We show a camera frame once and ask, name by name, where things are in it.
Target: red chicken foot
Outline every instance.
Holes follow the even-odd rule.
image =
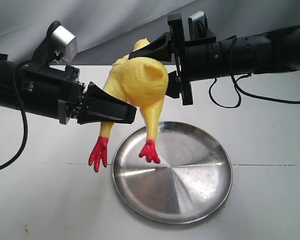
[[[145,157],[148,163],[153,161],[155,164],[160,163],[160,158],[156,151],[155,141],[149,139],[146,141],[144,147],[142,148],[141,152],[139,153],[139,158]]]
[[[94,171],[99,172],[100,160],[102,160],[103,166],[107,167],[107,147],[109,138],[105,136],[99,136],[96,144],[89,157],[89,166],[94,163]]]

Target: stainless steel plate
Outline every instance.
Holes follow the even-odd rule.
[[[146,128],[128,136],[113,161],[113,180],[122,199],[137,213],[167,224],[206,218],[226,200],[232,165],[207,132],[186,123],[160,122],[156,149],[161,163],[139,158]]]

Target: yellow rubber chicken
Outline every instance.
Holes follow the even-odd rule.
[[[137,41],[134,51],[149,44],[147,38]],[[160,163],[156,151],[158,122],[168,87],[168,72],[159,61],[148,57],[129,59],[129,55],[118,59],[110,70],[103,90],[111,96],[140,107],[146,125],[146,143],[139,157],[146,161]],[[114,122],[101,122],[98,140],[89,157],[89,166],[94,163],[94,170],[99,171],[100,161],[107,167],[107,146]]]

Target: white table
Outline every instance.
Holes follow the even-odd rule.
[[[81,82],[102,87],[111,67],[79,68]],[[88,166],[99,123],[79,125],[73,119],[60,125],[27,114],[25,151],[0,171],[0,240],[300,240],[300,105],[242,97],[240,108],[220,108],[209,99],[211,82],[192,83],[194,105],[167,97],[160,120],[202,128],[228,153],[233,187],[212,217],[176,226],[139,216],[117,197],[111,165],[99,173]],[[257,94],[300,99],[300,71],[252,76],[240,85]],[[235,103],[230,78],[219,80],[214,95],[223,104]],[[139,112],[133,124],[115,124],[110,163],[120,142],[143,125]],[[20,113],[0,107],[0,164],[18,150],[22,133]]]

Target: plate rim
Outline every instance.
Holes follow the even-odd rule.
[[[230,161],[230,158],[229,158],[229,155],[228,153],[225,151],[224,147],[220,144],[220,142],[215,138],[213,137],[209,132],[203,130],[202,128],[200,127],[197,127],[195,125],[192,125],[192,124],[189,124],[189,123],[186,123],[186,122],[181,122],[181,121],[159,121],[158,122],[158,127],[162,124],[165,124],[165,123],[177,123],[177,124],[182,124],[182,125],[188,125],[190,127],[193,127],[195,129],[198,129],[199,131],[203,131],[205,132],[207,135],[209,135],[209,137],[213,138],[218,144],[219,146],[221,147],[221,149],[223,150],[223,152],[225,153],[225,156],[226,156],[226,159],[227,161],[229,162],[229,166],[230,166],[230,184],[229,184],[229,188],[227,190],[227,193],[226,195],[224,196],[224,198],[222,199],[222,201],[219,203],[218,206],[216,206],[212,211],[210,211],[210,213],[204,215],[204,216],[201,216],[201,217],[198,217],[194,220],[189,220],[189,221],[182,221],[182,222],[169,222],[169,221],[163,221],[163,220],[158,220],[156,218],[153,218],[153,217],[150,217],[138,210],[136,210],[125,198],[124,196],[121,194],[121,192],[119,191],[119,188],[117,186],[117,183],[116,183],[116,179],[115,179],[115,173],[114,173],[114,168],[115,168],[115,160],[116,160],[116,156],[117,156],[117,153],[120,149],[120,147],[123,145],[123,143],[130,137],[132,136],[134,133],[136,133],[137,131],[139,131],[140,129],[143,129],[146,127],[146,125],[143,125],[137,129],[135,129],[134,131],[132,131],[131,133],[129,133],[122,141],[121,143],[119,144],[119,146],[117,147],[115,153],[114,153],[114,156],[113,156],[113,161],[112,161],[112,167],[111,167],[111,175],[112,175],[112,181],[113,181],[113,184],[114,184],[114,188],[115,188],[115,191],[116,193],[120,196],[120,198],[123,200],[123,202],[126,204],[127,207],[130,207],[131,210],[133,210],[135,213],[139,214],[140,216],[143,216],[144,218],[146,219],[149,219],[151,221],[154,221],[154,222],[157,222],[157,223],[162,223],[162,224],[171,224],[171,225],[185,225],[185,224],[192,224],[192,223],[196,223],[196,222],[199,222],[203,219],[206,219],[208,218],[209,216],[213,215],[224,203],[225,201],[228,199],[229,197],[229,194],[231,192],[231,189],[232,189],[232,186],[233,186],[233,178],[234,178],[234,174],[233,174],[233,166],[232,166],[232,163]]]

